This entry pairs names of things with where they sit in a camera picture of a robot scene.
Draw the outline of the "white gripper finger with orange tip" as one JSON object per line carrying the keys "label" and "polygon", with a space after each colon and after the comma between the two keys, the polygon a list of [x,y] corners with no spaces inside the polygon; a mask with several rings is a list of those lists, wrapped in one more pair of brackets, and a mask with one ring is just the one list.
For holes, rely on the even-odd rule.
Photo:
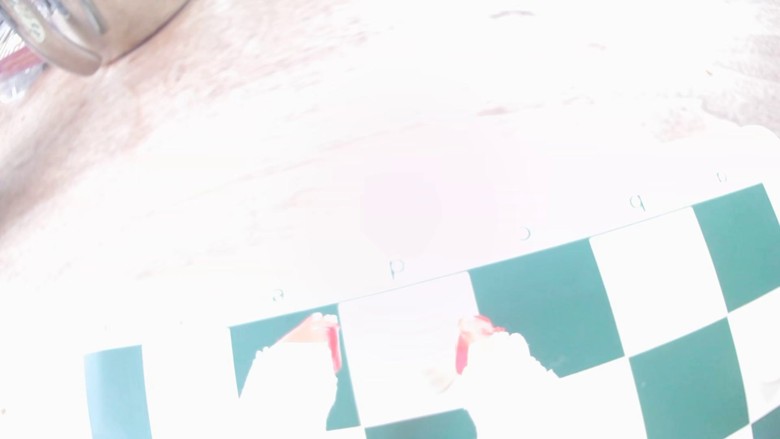
{"label": "white gripper finger with orange tip", "polygon": [[477,438],[553,438],[560,378],[525,338],[482,315],[458,322],[455,372]]}
{"label": "white gripper finger with orange tip", "polygon": [[335,314],[312,313],[256,352],[238,402],[239,438],[324,438],[342,366]]}

